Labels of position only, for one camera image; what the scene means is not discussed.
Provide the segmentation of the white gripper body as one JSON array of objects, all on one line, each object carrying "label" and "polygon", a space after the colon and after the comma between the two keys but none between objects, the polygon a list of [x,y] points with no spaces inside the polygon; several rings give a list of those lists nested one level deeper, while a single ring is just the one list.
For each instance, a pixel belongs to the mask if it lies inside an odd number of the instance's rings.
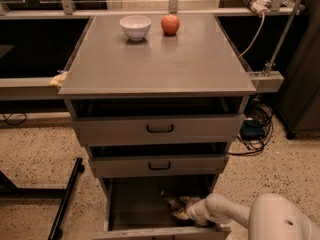
[{"label": "white gripper body", "polygon": [[201,198],[191,198],[185,207],[188,217],[195,222],[196,225],[206,225],[205,217],[205,200]]}]

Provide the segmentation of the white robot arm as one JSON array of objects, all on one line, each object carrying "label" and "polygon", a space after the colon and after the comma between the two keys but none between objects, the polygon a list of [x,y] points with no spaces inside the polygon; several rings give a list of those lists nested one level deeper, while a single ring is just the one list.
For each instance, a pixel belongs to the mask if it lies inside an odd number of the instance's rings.
[{"label": "white robot arm", "polygon": [[234,220],[248,230],[249,240],[320,240],[320,227],[288,199],[273,193],[258,196],[250,207],[221,194],[206,198],[182,197],[173,215],[199,225],[208,221],[226,224]]}]

